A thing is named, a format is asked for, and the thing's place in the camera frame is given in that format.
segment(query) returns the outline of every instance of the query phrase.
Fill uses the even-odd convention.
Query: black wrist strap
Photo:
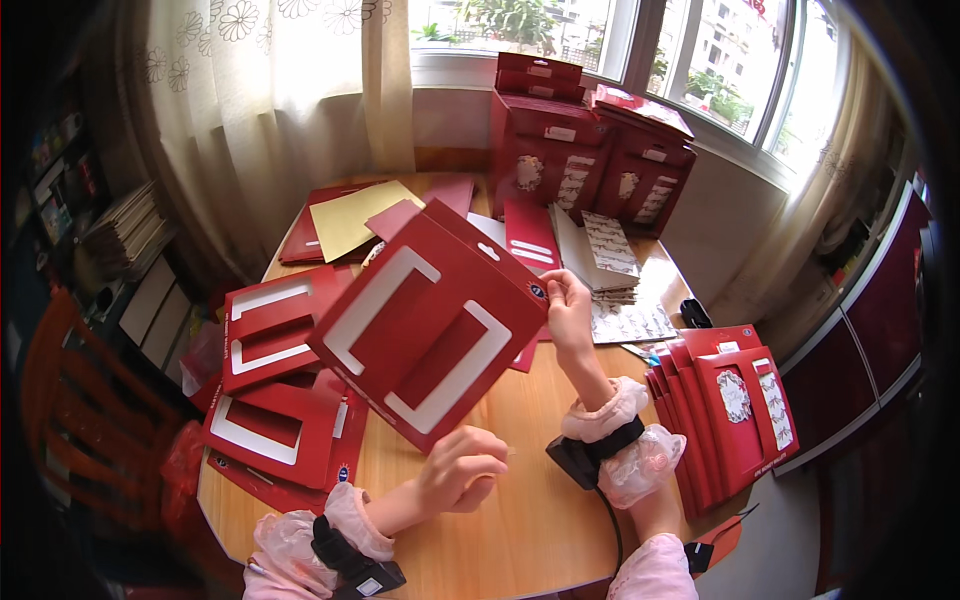
[[[353,579],[374,564],[372,559],[351,546],[339,529],[330,527],[325,516],[314,519],[310,546],[324,564],[343,575],[344,579]]]
[[[587,456],[594,464],[599,465],[600,461],[611,458],[611,456],[632,444],[634,440],[643,435],[643,430],[643,421],[640,420],[640,416],[636,416],[629,423],[614,429],[606,438],[597,440],[592,444],[584,444],[587,449]]]

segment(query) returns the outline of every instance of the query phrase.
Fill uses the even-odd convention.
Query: curtain
[[[708,307],[718,326],[758,323],[781,304],[815,250],[846,236],[853,203],[884,148],[886,88],[862,44],[851,41],[846,90],[833,134],[809,180],[791,195],[733,280]]]
[[[256,282],[310,189],[415,170],[407,0],[129,2],[138,141],[208,264]]]

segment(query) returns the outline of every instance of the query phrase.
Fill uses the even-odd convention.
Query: yellow paper
[[[342,198],[311,205],[310,216],[320,248],[324,251],[324,261],[339,258],[373,239],[373,232],[364,225],[367,219],[404,198],[409,198],[420,208],[425,206],[399,181],[372,185]]]

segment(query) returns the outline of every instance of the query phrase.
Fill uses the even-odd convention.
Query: cabinet
[[[908,181],[860,278],[807,342],[783,362],[801,452],[782,474],[839,444],[896,396],[920,367],[915,296],[920,230],[930,214]]]

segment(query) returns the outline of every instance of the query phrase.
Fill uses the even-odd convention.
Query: pink scrunchie
[[[578,399],[564,415],[565,437],[591,444],[625,425],[647,405],[647,388],[630,377],[610,380],[615,394],[593,413]],[[659,423],[646,425],[643,434],[600,465],[598,487],[618,509],[628,509],[673,474],[686,448],[686,436],[671,434]]]

